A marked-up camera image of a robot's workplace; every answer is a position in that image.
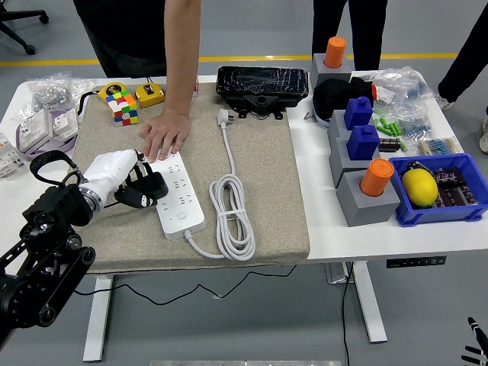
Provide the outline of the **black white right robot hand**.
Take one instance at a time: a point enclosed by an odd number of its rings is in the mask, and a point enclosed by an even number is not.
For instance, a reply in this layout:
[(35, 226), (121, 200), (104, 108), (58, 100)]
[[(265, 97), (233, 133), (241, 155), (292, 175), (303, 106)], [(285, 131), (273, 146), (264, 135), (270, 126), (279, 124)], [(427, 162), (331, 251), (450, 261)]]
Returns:
[(467, 322), (475, 335), (478, 347), (466, 345), (464, 349), (469, 355), (462, 355), (461, 359), (474, 365), (487, 365), (487, 335), (473, 317), (469, 316)]

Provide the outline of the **person's left hand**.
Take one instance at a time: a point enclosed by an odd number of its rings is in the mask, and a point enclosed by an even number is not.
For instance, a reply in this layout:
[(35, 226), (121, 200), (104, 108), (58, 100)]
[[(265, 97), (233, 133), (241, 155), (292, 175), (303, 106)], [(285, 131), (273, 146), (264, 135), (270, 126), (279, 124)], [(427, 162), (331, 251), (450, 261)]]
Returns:
[(189, 130), (188, 111), (166, 108), (161, 114), (147, 119), (140, 130), (144, 156), (150, 162), (165, 160), (169, 154), (180, 150)]

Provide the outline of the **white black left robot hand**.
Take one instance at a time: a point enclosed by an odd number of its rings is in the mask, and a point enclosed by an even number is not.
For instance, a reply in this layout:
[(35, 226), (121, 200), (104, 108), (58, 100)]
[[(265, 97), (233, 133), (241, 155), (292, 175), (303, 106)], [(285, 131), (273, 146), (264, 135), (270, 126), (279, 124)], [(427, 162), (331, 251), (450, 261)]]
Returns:
[(162, 174), (135, 149), (97, 156), (84, 178), (79, 190), (95, 213), (105, 207), (109, 194), (117, 203), (145, 208), (157, 205), (169, 192)]

